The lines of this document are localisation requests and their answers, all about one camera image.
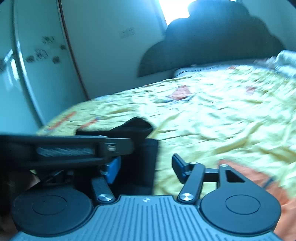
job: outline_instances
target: metal screw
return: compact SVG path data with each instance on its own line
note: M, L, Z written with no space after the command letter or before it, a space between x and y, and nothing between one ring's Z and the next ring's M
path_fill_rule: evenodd
M107 146L108 151L116 151L116 146Z
M183 201L191 201L194 196L191 193L182 193L180 194L179 198Z
M102 202L108 202L113 199L113 196L111 194L103 193L98 196L98 199Z

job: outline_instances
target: dark scalloped headboard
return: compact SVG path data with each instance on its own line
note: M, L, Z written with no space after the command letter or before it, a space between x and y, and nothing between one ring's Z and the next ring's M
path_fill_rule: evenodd
M240 3L197 0L188 10L190 17L172 21L165 39L144 54L138 77L192 64L266 58L284 49Z

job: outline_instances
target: electrical outlet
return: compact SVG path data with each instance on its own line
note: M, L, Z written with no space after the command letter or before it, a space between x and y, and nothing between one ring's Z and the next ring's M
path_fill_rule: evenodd
M123 30L123 31L121 31L121 32L119 32L119 36L120 36L120 38L122 38L122 39L128 37L128 33L127 33L126 29Z
M132 27L132 28L128 28L128 29L126 29L126 31L128 32L128 35L129 35L129 36L136 34L136 33L135 33L135 30L134 30L133 27Z

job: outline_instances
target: printed pattern on bed sheet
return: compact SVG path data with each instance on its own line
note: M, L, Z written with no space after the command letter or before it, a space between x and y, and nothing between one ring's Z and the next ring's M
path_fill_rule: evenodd
M199 72L80 103L39 134L72 112L50 135L109 130L138 116L154 126L149 137L160 141L155 194L177 195L182 188L171 167L178 153L209 168L220 159L251 167L296 197L295 88L294 79L250 66ZM205 183L203 194L214 187Z

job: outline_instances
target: bright window light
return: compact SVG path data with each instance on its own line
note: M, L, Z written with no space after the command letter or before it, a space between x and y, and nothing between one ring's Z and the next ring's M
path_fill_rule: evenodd
M169 25L177 18L189 17L188 5L193 1L195 0L159 0L166 24Z

